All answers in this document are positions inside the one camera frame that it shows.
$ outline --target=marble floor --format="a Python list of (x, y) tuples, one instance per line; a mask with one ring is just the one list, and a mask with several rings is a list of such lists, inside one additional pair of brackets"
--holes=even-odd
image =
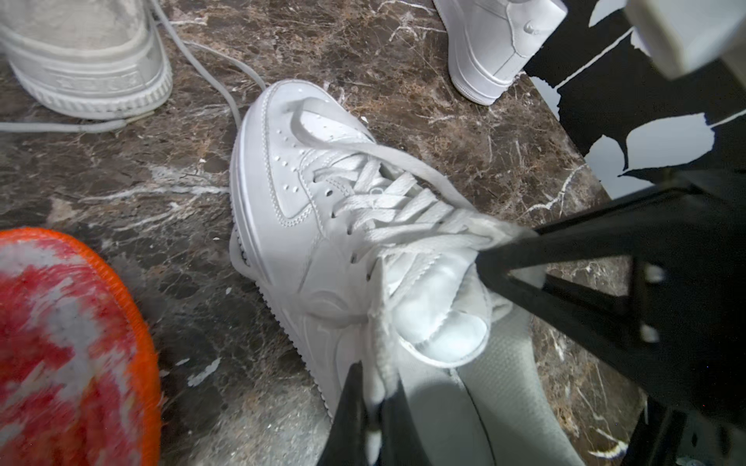
[[(322, 85), (380, 142), (447, 174), (482, 212), (536, 226), (608, 200), (526, 76), (491, 107), (456, 92), (430, 0), (163, 3), (185, 40), (250, 63), (269, 83)], [(114, 133), (0, 134), (0, 228), (69, 233), (128, 285), (160, 355), (164, 465), (314, 465), (330, 426), (319, 393), (228, 259), (228, 106), (163, 37), (174, 91), (153, 116)], [(195, 55), (242, 112), (258, 96), (227, 61)], [(0, 119), (71, 121), (0, 63)], [(550, 272), (624, 290), (619, 259)], [(589, 466), (619, 464), (604, 452), (628, 441), (642, 394), (547, 324), (535, 319), (533, 331), (542, 383), (573, 445)]]

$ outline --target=shoelace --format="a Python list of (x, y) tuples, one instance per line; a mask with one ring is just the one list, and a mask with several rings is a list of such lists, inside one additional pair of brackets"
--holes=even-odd
[[(304, 112), (315, 113), (358, 130), (371, 142), (326, 142), (318, 139), (302, 125), (301, 115)], [(356, 118), (334, 104), (306, 98), (295, 108), (290, 125), (301, 143), (339, 153), (326, 167), (314, 172), (314, 181), (337, 178), (352, 182), (355, 194), (340, 201), (332, 212), (332, 216), (344, 211), (355, 212), (348, 232), (365, 231), (364, 245), (354, 252), (352, 262), (369, 255), (374, 248), (376, 252), (369, 259), (372, 262), (405, 253), (433, 254), (459, 248), (481, 250), (504, 242), (512, 238), (511, 233), (519, 231), (515, 225), (478, 213), (444, 175), (426, 163), (406, 152), (378, 145)], [(339, 167), (344, 159), (358, 154), (365, 154), (369, 158), (359, 171)], [(377, 187), (376, 180), (380, 178), (383, 163), (403, 173), (388, 186)], [(445, 202), (438, 200), (430, 189), (421, 188), (415, 176), (427, 181), (445, 198)], [(413, 188), (419, 192), (414, 197), (407, 196)], [(372, 189), (379, 192), (371, 194)]]
[[(214, 50), (210, 47), (207, 47), (206, 45), (198, 44), (196, 42), (184, 42), (181, 40), (179, 35), (176, 33), (176, 30), (171, 25), (171, 22), (169, 21), (168, 16), (163, 12), (163, 9), (160, 7), (160, 4), (158, 3), (158, 0), (150, 0), (151, 6), (153, 7), (153, 11), (155, 12), (156, 16), (158, 17), (158, 20), (160, 21), (160, 24), (166, 29), (166, 31), (169, 33), (169, 36), (176, 44), (177, 48), (181, 53), (185, 56), (185, 58), (189, 61), (189, 63), (192, 64), (192, 66), (195, 67), (197, 72), (202, 76), (212, 87), (214, 87), (220, 94), (223, 96), (223, 98), (228, 103), (228, 106), (231, 108), (231, 113), (233, 114), (233, 120), (236, 123), (236, 128), (241, 127), (241, 114), (238, 111), (238, 105), (236, 104), (235, 99), (233, 99), (233, 96), (230, 92), (228, 92), (227, 89), (225, 89), (225, 86), (220, 84), (218, 80), (213, 77), (210, 72), (208, 72), (204, 66), (202, 66), (201, 63), (199, 63), (199, 60), (197, 60), (191, 51), (187, 48), (186, 44), (192, 45), (194, 47), (200, 48), (202, 50), (211, 52), (215, 55), (218, 55), (220, 57), (225, 58), (226, 60), (229, 60), (232, 64), (237, 66), (239, 69), (244, 71), (252, 80), (254, 80), (255, 83), (261, 88), (263, 91), (266, 89), (266, 85), (264, 84), (264, 80), (246, 63), (243, 63), (240, 60), (236, 60), (233, 57), (229, 57), (226, 54), (223, 54), (217, 50)], [(83, 125), (74, 125), (74, 124), (67, 124), (67, 123), (41, 123), (41, 122), (0, 122), (0, 131), (1, 132), (7, 132), (7, 133), (106, 133), (108, 131), (118, 130), (121, 128), (124, 128), (127, 126), (127, 124), (131, 122), (135, 122), (136, 120), (145, 118), (147, 116), (152, 115), (153, 112), (147, 112), (143, 113), (142, 115), (133, 116), (128, 119), (117, 119), (117, 120), (110, 120), (108, 122), (101, 122), (101, 123), (90, 123), (90, 124), (83, 124)]]
[[(301, 123), (304, 112), (334, 120), (366, 135), (370, 142), (326, 142), (316, 138)], [(384, 258), (396, 260), (402, 254), (425, 256), (463, 248), (483, 250), (508, 242), (525, 230), (517, 225), (480, 214), (448, 179), (424, 162), (394, 148), (378, 145), (356, 118), (341, 107), (317, 98), (306, 98), (294, 109), (291, 119), (294, 136), (315, 149), (338, 151), (339, 156), (326, 162), (326, 167), (314, 171), (314, 181), (336, 179), (351, 183), (349, 195), (333, 207), (332, 216), (352, 211), (348, 233), (365, 231), (363, 245), (351, 260), (368, 257), (368, 281), (374, 286), (386, 282), (386, 270), (376, 266)], [(344, 167), (344, 160), (365, 154), (368, 160), (359, 170)], [(403, 170), (388, 186), (380, 183), (383, 164)], [(427, 181), (446, 200), (440, 201), (430, 189), (422, 188), (415, 176)], [(396, 362), (398, 337), (392, 313), (399, 300), (408, 293), (419, 274), (404, 275), (393, 295), (382, 289), (373, 292), (368, 310), (368, 323), (363, 344), (363, 387), (366, 408), (371, 416), (380, 404), (398, 389)], [(366, 452), (373, 465), (380, 454), (382, 438), (379, 432), (366, 436)]]

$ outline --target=shoe stitching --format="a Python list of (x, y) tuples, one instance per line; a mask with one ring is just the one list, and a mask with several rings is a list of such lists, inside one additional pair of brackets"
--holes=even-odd
[(301, 278), (301, 283), (298, 285), (298, 290), (296, 290), (295, 293), (300, 293), (301, 289), (303, 289), (303, 285), (306, 283), (308, 271), (311, 267), (311, 259), (313, 258), (313, 253), (316, 252), (316, 246), (319, 245), (322, 238), (323, 236), (320, 233), (316, 234), (316, 238), (314, 238), (313, 243), (311, 243), (311, 248), (306, 253), (305, 258), (303, 258), (303, 278)]
[(417, 350), (421, 350), (423, 346), (433, 341), (433, 339), (440, 333), (443, 327), (445, 327), (445, 323), (448, 321), (448, 319), (454, 315), (456, 315), (456, 311), (454, 311), (453, 309), (449, 309), (448, 311), (446, 311), (446, 313), (443, 314), (443, 318), (438, 320), (437, 325), (435, 329), (430, 333), (430, 336), (428, 336), (426, 339), (422, 341), (415, 343), (414, 347)]
[(478, 7), (481, 7), (484, 10), (486, 10), (488, 13), (492, 13), (493, 15), (497, 16), (498, 18), (507, 19), (506, 17), (507, 16), (507, 5), (502, 4), (502, 2), (500, 2), (500, 4), (504, 7), (506, 16), (503, 16), (501, 11), (499, 11), (497, 8), (495, 8), (493, 4), (490, 4), (487, 1), (477, 0), (475, 4)]
[(277, 190), (275, 189), (275, 179), (272, 177), (272, 168), (269, 165), (269, 118), (267, 116), (267, 107), (269, 106), (269, 101), (272, 99), (278, 89), (280, 89), (280, 87), (276, 86), (270, 92), (270, 94), (267, 95), (267, 97), (264, 99), (264, 102), (262, 103), (262, 149), (264, 153), (264, 166), (267, 172), (267, 177), (269, 178), (269, 191), (272, 194), (272, 206), (274, 207), (275, 215), (277, 216), (278, 221), (283, 227), (294, 227), (295, 225), (300, 224), (303, 220), (305, 220), (306, 217), (311, 213), (313, 199), (311, 199), (311, 206), (304, 207), (301, 213), (294, 217), (293, 220), (289, 220), (282, 213), (282, 209), (280, 208), (280, 204), (278, 202)]
[(304, 208), (304, 215), (307, 216), (311, 212), (311, 210), (313, 210), (313, 212), (316, 213), (316, 225), (319, 227), (319, 232), (326, 236), (326, 229), (324, 229), (321, 216), (319, 215), (319, 206), (317, 206), (316, 202), (313, 200), (313, 196), (311, 195), (311, 188), (308, 186), (305, 177), (300, 176), (298, 178), (301, 180), (303, 190), (306, 192), (306, 194), (308, 194), (308, 206)]
[[(471, 267), (474, 267), (474, 266), (470, 265), (466, 269), (466, 273), (464, 274), (464, 279), (461, 280), (461, 283), (459, 284), (459, 289), (458, 289), (458, 291), (456, 291), (456, 295), (454, 297), (454, 302), (456, 302), (458, 300), (459, 296), (461, 295), (461, 293), (462, 293), (462, 291), (464, 289), (464, 286), (466, 286), (466, 281), (468, 280), (468, 273), (471, 270)], [(494, 310), (494, 306), (490, 306), (489, 305), (489, 301), (487, 300), (487, 292), (486, 292), (486, 290), (485, 290), (485, 288), (483, 286), (480, 287), (480, 293), (482, 295), (482, 300), (484, 301), (485, 308), (490, 309), (490, 320), (492, 320), (492, 311)]]
[(495, 305), (494, 305), (494, 303), (491, 305), (490, 304), (491, 300), (487, 299), (487, 296), (489, 296), (489, 290), (487, 288), (485, 288), (484, 286), (480, 286), (479, 290), (480, 290), (480, 293), (482, 294), (482, 299), (484, 300), (484, 306), (485, 306), (485, 308), (489, 309), (489, 321), (492, 322), (492, 319), (493, 319), (492, 316), (495, 314)]
[(509, 10), (509, 8), (510, 8), (511, 5), (513, 5), (513, 4), (508, 4), (508, 6), (505, 7), (505, 12), (507, 13), (507, 16), (508, 16), (506, 18), (507, 21), (508, 21), (508, 25), (510, 26), (510, 40), (512, 42), (511, 45), (513, 46), (513, 53), (515, 53), (516, 55), (518, 55), (520, 58), (531, 58), (532, 57), (531, 55), (523, 55), (520, 52), (518, 52), (518, 45), (517, 45), (518, 39), (515, 36), (515, 28), (513, 27), (513, 20), (510, 17), (510, 10)]
[(355, 194), (355, 191), (350, 188), (350, 186), (345, 186), (344, 183), (340, 183), (338, 180), (328, 179), (326, 180), (327, 183), (329, 183), (331, 186), (334, 186), (339, 191), (344, 192), (348, 196), (352, 196)]

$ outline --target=sneaker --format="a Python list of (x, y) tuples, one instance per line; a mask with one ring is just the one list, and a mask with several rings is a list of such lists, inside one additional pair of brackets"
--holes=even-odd
[(171, 93), (171, 67), (141, 0), (2, 0), (0, 42), (21, 86), (64, 115), (129, 118)]
[[(500, 437), (521, 459), (513, 464), (582, 464), (541, 391), (526, 312), (487, 290), (474, 265), (479, 250), (531, 230), (478, 213), (442, 174), (378, 145), (306, 81), (273, 84), (249, 109), (233, 147), (231, 205), (231, 262), (257, 282), (330, 415), (362, 361), (369, 410), (401, 381), (436, 465), (493, 465)], [(541, 285), (541, 269), (520, 272)], [(511, 336), (493, 347), (490, 334), (506, 319)], [(472, 399), (458, 367), (507, 396), (495, 401), (485, 385)], [(492, 405), (497, 418), (485, 414)], [(499, 417), (506, 413), (524, 417)], [(544, 451), (533, 444), (547, 438), (562, 452), (533, 461)]]
[(472, 102), (491, 105), (567, 15), (560, 0), (434, 0), (448, 32), (448, 71)]

